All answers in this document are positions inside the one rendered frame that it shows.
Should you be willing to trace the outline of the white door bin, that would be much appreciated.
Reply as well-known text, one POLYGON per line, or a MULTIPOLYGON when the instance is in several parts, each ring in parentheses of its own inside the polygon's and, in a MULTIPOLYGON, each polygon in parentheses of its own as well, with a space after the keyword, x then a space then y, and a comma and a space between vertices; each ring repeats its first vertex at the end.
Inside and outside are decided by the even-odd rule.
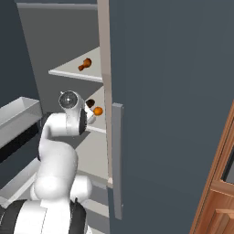
POLYGON ((42 118, 40 101, 19 97, 0 108, 0 149, 42 118))
POLYGON ((19 199, 35 180, 39 161, 35 158, 10 182, 0 189, 0 205, 7 207, 13 201, 19 199))

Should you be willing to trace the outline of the white freezer rack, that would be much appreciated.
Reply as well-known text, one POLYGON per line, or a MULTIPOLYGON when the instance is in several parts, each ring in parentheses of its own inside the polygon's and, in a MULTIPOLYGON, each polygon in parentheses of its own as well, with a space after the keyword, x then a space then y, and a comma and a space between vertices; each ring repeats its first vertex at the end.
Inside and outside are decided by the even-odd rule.
POLYGON ((95 100, 94 105, 91 107, 94 110, 96 107, 101 107, 103 110, 102 115, 97 116, 96 120, 92 124, 87 125, 89 131, 96 131, 100 133, 106 133, 106 120, 105 120, 105 103, 104 103, 104 88, 100 87, 95 91, 89 99, 95 100))
POLYGON ((79 137, 76 148, 79 157, 78 172, 92 180, 106 184, 108 181, 108 158, 106 135, 85 132, 79 137))
POLYGON ((102 82, 100 48, 95 48, 65 64, 51 69, 48 73, 66 78, 102 82), (79 71, 79 66, 83 63, 84 59, 90 59, 91 65, 79 71))

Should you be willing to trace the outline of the dark grey fridge door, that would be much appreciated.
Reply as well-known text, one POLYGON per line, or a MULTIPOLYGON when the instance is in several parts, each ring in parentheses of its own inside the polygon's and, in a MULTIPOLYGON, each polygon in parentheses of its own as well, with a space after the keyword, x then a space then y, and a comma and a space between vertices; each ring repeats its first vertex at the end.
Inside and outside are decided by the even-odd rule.
POLYGON ((111 234, 188 234, 234 100, 234 0, 110 0, 110 27, 123 106, 111 234))

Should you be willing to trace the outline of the wooden cabinet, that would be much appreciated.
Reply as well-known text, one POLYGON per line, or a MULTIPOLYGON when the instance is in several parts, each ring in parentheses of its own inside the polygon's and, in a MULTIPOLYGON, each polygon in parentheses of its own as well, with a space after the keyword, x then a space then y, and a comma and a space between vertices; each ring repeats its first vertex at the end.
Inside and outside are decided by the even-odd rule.
POLYGON ((234 155, 234 100, 189 234, 234 234, 234 184, 225 176, 234 155))

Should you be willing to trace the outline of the grey freezer body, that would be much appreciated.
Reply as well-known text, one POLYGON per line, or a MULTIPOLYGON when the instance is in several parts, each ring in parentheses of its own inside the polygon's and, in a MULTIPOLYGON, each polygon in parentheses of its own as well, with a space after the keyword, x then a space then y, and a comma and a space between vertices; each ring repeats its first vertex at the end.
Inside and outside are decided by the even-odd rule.
MULTIPOLYGON (((76 91, 83 99, 89 97, 103 82, 66 78, 48 72, 95 48, 100 47, 98 7, 95 4, 51 4, 21 0, 16 4, 24 30, 41 107, 44 112, 60 112, 59 95, 65 90, 76 91)), ((79 136, 64 141, 75 149, 79 136)), ((90 180, 93 190, 84 203, 88 224, 93 234, 111 234, 109 219, 108 181, 106 184, 90 180)))

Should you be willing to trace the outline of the dark grey freezer door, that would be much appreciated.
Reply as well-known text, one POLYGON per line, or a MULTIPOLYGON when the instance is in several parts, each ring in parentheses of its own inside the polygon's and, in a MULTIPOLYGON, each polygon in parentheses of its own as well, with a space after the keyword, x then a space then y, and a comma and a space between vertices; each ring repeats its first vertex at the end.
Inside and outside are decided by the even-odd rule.
MULTIPOLYGON (((38 98, 23 29, 14 0, 0 0, 0 108, 26 97, 38 98)), ((0 149, 0 189, 37 156, 36 122, 0 149)))

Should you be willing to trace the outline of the brown chicken drumstick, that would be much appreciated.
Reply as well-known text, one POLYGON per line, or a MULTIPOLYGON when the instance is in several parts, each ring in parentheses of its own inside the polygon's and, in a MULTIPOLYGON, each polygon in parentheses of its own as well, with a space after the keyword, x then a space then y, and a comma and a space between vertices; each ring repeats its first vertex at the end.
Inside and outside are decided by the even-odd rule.
POLYGON ((79 71, 82 71, 91 66, 91 59, 86 58, 83 60, 83 64, 79 66, 79 71))

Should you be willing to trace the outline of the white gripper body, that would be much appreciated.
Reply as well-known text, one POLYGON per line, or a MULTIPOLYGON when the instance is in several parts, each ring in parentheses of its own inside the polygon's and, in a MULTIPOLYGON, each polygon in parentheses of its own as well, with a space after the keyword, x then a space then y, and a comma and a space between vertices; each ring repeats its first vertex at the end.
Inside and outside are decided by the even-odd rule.
POLYGON ((87 124, 93 124, 96 120, 96 116, 88 105, 85 105, 85 112, 87 113, 87 124))

